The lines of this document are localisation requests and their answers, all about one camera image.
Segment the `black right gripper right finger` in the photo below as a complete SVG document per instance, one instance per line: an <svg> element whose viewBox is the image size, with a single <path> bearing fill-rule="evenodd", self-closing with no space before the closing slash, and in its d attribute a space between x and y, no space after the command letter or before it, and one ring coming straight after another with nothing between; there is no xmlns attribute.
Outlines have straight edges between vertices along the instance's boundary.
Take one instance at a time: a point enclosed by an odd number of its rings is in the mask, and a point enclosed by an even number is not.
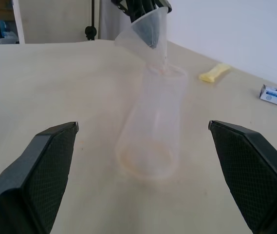
<svg viewBox="0 0 277 234"><path fill-rule="evenodd" d="M277 234L277 150L260 133L212 120L225 182L254 234Z"/></svg>

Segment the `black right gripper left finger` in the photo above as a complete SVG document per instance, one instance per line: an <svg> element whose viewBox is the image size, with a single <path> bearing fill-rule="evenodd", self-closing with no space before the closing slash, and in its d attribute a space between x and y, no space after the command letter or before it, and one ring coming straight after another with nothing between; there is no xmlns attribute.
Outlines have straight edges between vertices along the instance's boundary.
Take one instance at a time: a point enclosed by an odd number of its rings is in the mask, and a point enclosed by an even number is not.
<svg viewBox="0 0 277 234"><path fill-rule="evenodd" d="M0 234L49 234L68 183L77 122L36 134L0 174Z"/></svg>

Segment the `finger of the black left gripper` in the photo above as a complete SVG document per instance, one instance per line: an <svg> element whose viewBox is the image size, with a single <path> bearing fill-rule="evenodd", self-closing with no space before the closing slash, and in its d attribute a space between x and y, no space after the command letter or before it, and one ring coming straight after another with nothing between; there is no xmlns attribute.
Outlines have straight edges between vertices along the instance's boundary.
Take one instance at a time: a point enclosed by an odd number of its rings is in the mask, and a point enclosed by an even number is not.
<svg viewBox="0 0 277 234"><path fill-rule="evenodd" d="M158 7L166 7L169 13L172 11L171 4L168 0L155 0L155 3Z"/></svg>
<svg viewBox="0 0 277 234"><path fill-rule="evenodd" d="M155 0L111 0L111 2L129 16L132 23L157 7ZM158 37L153 37L152 26L140 22L133 27L133 30L150 48L154 49L157 46Z"/></svg>

